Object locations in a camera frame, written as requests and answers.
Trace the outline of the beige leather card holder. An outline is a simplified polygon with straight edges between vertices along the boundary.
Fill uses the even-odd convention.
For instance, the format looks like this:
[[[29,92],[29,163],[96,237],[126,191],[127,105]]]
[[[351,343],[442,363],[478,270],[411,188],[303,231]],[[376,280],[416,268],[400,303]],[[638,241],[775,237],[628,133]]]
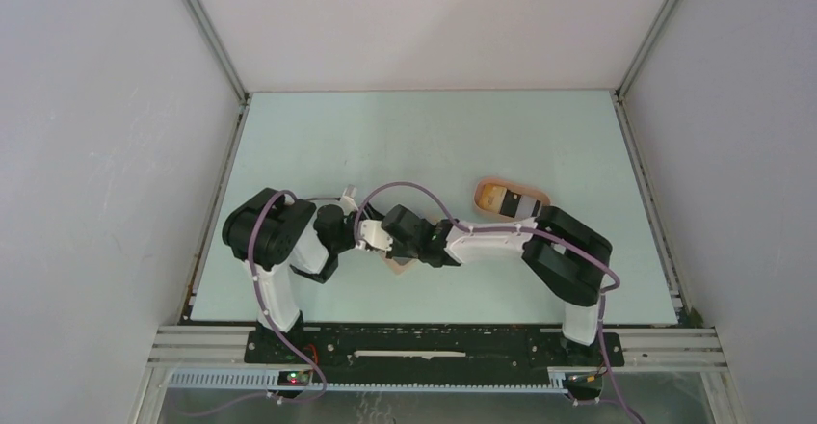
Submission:
[[[396,276],[403,274],[413,264],[418,263],[417,259],[407,257],[388,257],[385,253],[381,253],[381,258],[386,267]]]

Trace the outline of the gold credit card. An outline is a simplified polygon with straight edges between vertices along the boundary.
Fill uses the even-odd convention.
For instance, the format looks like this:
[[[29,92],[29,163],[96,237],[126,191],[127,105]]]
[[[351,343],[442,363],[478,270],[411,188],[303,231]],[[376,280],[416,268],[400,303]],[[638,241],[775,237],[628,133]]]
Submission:
[[[507,194],[507,188],[501,185],[487,183],[477,200],[478,206],[490,213],[499,214]]]

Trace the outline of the white credit card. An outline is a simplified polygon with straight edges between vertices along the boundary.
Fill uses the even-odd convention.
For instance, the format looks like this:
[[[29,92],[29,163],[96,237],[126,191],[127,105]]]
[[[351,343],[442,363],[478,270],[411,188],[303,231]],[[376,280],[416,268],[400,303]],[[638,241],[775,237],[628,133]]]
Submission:
[[[537,217],[540,208],[541,201],[539,199],[523,195],[519,199],[514,216],[520,220]]]

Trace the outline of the black credit card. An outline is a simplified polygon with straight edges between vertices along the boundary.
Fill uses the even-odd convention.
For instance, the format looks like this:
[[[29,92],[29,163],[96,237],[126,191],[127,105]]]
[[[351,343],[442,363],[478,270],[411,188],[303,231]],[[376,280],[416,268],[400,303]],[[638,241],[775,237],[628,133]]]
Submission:
[[[521,198],[522,195],[507,191],[503,197],[499,213],[503,216],[514,218],[517,215]]]

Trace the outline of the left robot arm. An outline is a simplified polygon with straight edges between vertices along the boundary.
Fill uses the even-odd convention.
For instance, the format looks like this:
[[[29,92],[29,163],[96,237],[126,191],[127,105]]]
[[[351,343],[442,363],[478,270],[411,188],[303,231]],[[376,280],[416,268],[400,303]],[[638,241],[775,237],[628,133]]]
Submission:
[[[259,304],[258,321],[273,330],[268,351],[293,362],[304,350],[303,335],[292,328],[303,321],[291,285],[293,275],[326,282],[339,255],[355,246],[356,188],[338,198],[294,199],[287,191],[264,188],[231,212],[223,242],[242,261]]]

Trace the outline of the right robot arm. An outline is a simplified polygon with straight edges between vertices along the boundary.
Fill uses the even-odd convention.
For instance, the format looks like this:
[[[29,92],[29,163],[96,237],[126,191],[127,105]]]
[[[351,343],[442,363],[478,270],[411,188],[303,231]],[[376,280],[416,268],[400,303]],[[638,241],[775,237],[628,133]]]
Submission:
[[[433,224],[402,205],[382,219],[391,239],[387,255],[416,259],[434,268],[488,259],[521,261],[565,307],[560,349],[566,360],[584,364],[599,350],[602,282],[609,275],[612,243],[556,206],[513,223]]]

